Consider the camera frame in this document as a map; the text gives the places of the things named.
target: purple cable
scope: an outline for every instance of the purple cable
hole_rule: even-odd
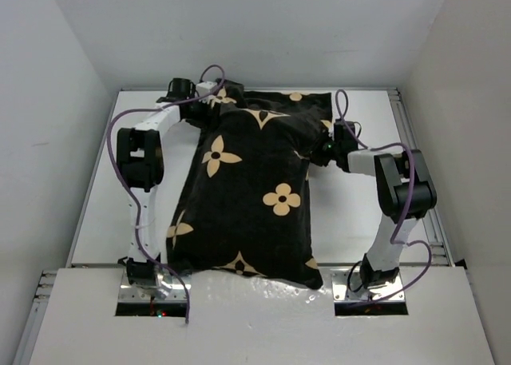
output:
[[[346,108],[344,109],[344,113],[341,113],[341,106],[339,105],[339,94],[340,93],[342,93],[344,95],[344,97],[346,98]],[[412,202],[412,197],[414,195],[415,161],[414,161],[414,156],[412,155],[412,151],[410,150],[410,147],[408,145],[405,145],[403,143],[398,142],[398,143],[392,143],[392,144],[384,145],[383,147],[370,148],[368,145],[363,143],[357,137],[357,135],[355,135],[355,133],[351,130],[351,128],[346,123],[345,116],[347,115],[347,112],[348,112],[348,105],[349,105],[348,103],[349,103],[349,101],[348,101],[348,95],[347,95],[346,91],[344,89],[338,89],[335,92],[335,106],[337,108],[337,112],[339,113],[340,121],[343,123],[343,125],[345,126],[345,128],[347,129],[347,131],[351,135],[351,137],[353,137],[353,139],[355,141],[357,141],[357,143],[359,143],[364,149],[369,149],[370,151],[376,151],[376,152],[377,151],[383,151],[384,149],[388,149],[388,148],[392,148],[392,147],[401,147],[401,148],[404,149],[406,155],[408,156],[408,164],[409,164],[409,170],[410,170],[410,181],[408,182],[408,193],[406,195],[405,204],[403,206],[401,215],[399,216],[398,223],[396,224],[396,228],[394,229],[394,231],[392,232],[392,235],[390,236],[390,243],[391,244],[406,244],[406,246],[408,246],[408,247],[412,247],[412,246],[414,246],[416,244],[422,244],[422,245],[424,245],[426,247],[426,249],[428,251],[428,262],[426,263],[426,266],[424,267],[424,270],[422,270],[422,272],[419,273],[417,277],[415,277],[413,280],[411,280],[408,284],[404,285],[402,287],[402,289],[400,289],[397,292],[391,293],[391,294],[389,294],[387,296],[383,296],[383,297],[381,297],[381,298],[379,298],[377,300],[374,300],[374,301],[369,301],[369,302],[366,302],[366,303],[355,303],[354,304],[354,306],[359,307],[359,306],[363,306],[363,305],[376,304],[378,301],[384,301],[384,300],[391,299],[392,297],[396,296],[398,293],[404,292],[406,289],[408,289],[411,286],[413,286],[414,284],[416,284],[426,274],[428,269],[430,269],[431,263],[433,261],[433,253],[431,252],[431,247],[427,243],[422,241],[422,240],[416,240],[416,241],[412,241],[410,243],[403,243],[401,241],[397,241],[397,242],[395,241],[397,236],[398,236],[399,230],[401,229],[403,223],[406,220],[406,215],[408,214],[408,211],[410,210],[410,205],[411,205],[411,202]]]
[[[198,97],[192,97],[192,98],[181,100],[181,101],[174,101],[173,103],[168,103],[166,105],[162,105],[159,109],[128,109],[128,110],[123,111],[123,112],[119,113],[118,115],[116,115],[111,120],[111,122],[109,123],[109,126],[108,126],[108,128],[106,130],[106,148],[108,149],[109,160],[110,160],[110,163],[112,163],[112,168],[113,168],[113,171],[115,172],[115,175],[117,176],[117,179],[121,182],[122,188],[125,189],[125,191],[133,199],[133,202],[137,206],[137,218],[136,218],[137,226],[140,224],[140,221],[141,221],[142,207],[141,207],[140,201],[137,199],[137,197],[135,196],[135,194],[133,193],[131,188],[126,184],[124,178],[121,175],[121,171],[119,171],[119,167],[117,167],[117,163],[116,163],[116,160],[115,160],[115,156],[113,155],[113,147],[112,147],[113,126],[119,121],[119,119],[121,119],[123,116],[129,115],[130,113],[153,113],[153,112],[160,112],[162,109],[168,108],[168,107],[170,107],[172,105],[182,105],[182,104],[193,103],[194,101],[202,100],[202,99],[208,97],[209,95],[217,93],[222,88],[222,85],[224,85],[224,83],[225,83],[225,71],[224,71],[224,69],[221,66],[219,66],[217,64],[210,65],[200,75],[200,80],[202,80],[204,75],[211,68],[219,69],[220,72],[222,73],[222,78],[220,79],[220,82],[217,85],[215,85],[215,87],[213,87],[213,89],[210,92],[206,93],[205,95],[198,96]],[[161,263],[160,261],[158,261],[156,259],[153,259],[147,253],[147,251],[144,249],[144,247],[142,245],[138,228],[135,228],[135,240],[137,241],[138,249],[142,252],[144,257],[148,261],[152,262],[153,264],[155,264],[155,265],[157,265],[157,266],[159,266],[159,267],[161,267],[163,269],[166,269],[172,276],[175,276],[177,278],[177,280],[180,282],[180,284],[183,286],[184,294],[186,295],[186,314],[184,315],[184,321],[185,321],[185,323],[189,323],[189,321],[190,321],[190,319],[189,319],[189,316],[190,316],[190,293],[188,292],[188,289],[186,288],[186,284],[184,283],[183,279],[172,268],[170,268],[168,265],[163,264],[163,263]]]

